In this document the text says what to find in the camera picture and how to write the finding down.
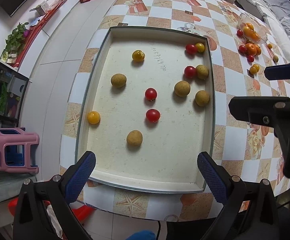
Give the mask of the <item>blue gloved hand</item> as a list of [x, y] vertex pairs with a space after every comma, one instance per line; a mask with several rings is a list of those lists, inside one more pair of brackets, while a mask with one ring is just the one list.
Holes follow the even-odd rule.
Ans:
[[156, 235], [150, 230], [142, 230], [133, 233], [126, 240], [156, 240]]

